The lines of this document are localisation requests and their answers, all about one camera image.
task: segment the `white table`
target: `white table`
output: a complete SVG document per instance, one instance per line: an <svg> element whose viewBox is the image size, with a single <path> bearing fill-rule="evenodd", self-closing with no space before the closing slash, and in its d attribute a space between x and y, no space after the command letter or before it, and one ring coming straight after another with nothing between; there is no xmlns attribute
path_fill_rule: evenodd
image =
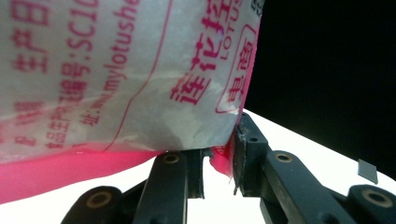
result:
<svg viewBox="0 0 396 224"><path fill-rule="evenodd" d="M358 175L358 163L247 111L272 150L298 156L320 183L347 195L353 185L372 182ZM114 186L125 191L149 176L153 160L103 178L79 182L32 198L0 205L0 223L60 223L76 199L88 189ZM264 223L258 198L233 196L233 180L216 172L205 159L205 199L189 200L188 223ZM378 173L378 187L396 195L396 182Z"/></svg>

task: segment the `black background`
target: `black background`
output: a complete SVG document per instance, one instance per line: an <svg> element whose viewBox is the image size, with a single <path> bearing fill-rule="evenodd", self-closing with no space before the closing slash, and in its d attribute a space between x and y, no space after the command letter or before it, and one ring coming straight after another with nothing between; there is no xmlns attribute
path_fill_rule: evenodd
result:
<svg viewBox="0 0 396 224"><path fill-rule="evenodd" d="M265 1L246 108L396 179L395 14L396 1Z"/></svg>

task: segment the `pink plastic bag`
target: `pink plastic bag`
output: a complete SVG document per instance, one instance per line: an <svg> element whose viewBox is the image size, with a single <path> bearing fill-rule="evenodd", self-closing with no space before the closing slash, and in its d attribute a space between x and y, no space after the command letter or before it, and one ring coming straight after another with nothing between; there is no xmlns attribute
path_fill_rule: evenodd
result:
<svg viewBox="0 0 396 224"><path fill-rule="evenodd" d="M0 203L225 145L248 90L257 2L0 0Z"/></svg>

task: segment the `white surface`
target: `white surface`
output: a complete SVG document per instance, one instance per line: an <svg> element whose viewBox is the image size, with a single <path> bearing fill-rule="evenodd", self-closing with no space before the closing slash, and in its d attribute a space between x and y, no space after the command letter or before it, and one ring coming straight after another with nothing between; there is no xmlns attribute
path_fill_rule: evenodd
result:
<svg viewBox="0 0 396 224"><path fill-rule="evenodd" d="M272 150L289 151L300 158L326 187L347 194L352 185L372 183L358 176L358 164L326 147L249 113ZM79 182L29 199L0 205L0 223L60 223L86 190L114 186L125 191L149 175L153 160L104 178ZM233 196L233 180L204 165L205 199L189 200L188 223L264 223L258 198ZM396 194L396 182L378 173L378 187Z"/></svg>

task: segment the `plastic bag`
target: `plastic bag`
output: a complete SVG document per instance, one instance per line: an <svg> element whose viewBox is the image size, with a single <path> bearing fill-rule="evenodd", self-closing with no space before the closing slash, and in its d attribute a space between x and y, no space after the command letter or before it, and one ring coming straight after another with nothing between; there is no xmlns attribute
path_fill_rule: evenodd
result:
<svg viewBox="0 0 396 224"><path fill-rule="evenodd" d="M65 152L225 145L248 90L259 2L0 0L4 181Z"/></svg>

